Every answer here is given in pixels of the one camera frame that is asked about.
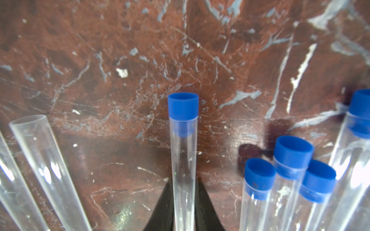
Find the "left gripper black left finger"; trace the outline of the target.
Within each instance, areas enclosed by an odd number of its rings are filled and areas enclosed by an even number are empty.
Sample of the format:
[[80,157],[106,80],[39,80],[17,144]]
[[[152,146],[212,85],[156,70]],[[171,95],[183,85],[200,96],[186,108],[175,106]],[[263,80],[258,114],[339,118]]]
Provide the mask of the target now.
[[172,231],[174,224],[174,198],[172,179],[166,183],[144,231]]

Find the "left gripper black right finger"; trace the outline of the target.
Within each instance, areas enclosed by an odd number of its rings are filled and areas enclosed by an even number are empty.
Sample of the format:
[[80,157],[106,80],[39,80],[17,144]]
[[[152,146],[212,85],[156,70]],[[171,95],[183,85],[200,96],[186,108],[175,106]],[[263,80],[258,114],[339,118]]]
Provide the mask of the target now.
[[201,177],[197,177],[196,180],[195,224],[197,231],[225,231]]

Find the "test tube with blue stopper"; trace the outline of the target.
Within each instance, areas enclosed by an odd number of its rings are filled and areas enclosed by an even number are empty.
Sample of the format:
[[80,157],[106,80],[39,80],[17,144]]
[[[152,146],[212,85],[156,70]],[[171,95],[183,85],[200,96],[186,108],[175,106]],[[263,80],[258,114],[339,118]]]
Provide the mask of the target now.
[[328,204],[326,231],[347,228],[370,185],[370,91],[353,93],[329,165],[336,171],[336,186]]
[[329,165],[311,160],[299,190],[294,228],[316,231],[336,184],[336,171]]
[[273,155],[277,174],[269,199],[265,231],[287,230],[313,153],[313,145],[304,139],[291,135],[277,138]]
[[246,161],[240,231],[264,230],[275,176],[276,169],[268,161],[260,158],[251,158]]
[[47,117],[27,116],[10,122],[9,126],[64,229],[90,231]]

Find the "clear test tube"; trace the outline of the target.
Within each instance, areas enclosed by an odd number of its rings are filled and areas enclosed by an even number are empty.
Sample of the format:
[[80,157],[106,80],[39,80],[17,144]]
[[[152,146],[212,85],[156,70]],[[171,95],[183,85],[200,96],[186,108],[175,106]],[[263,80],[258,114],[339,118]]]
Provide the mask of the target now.
[[177,231],[195,229],[195,182],[199,96],[179,92],[168,96],[174,222]]
[[2,135],[1,202],[21,231],[50,230]]

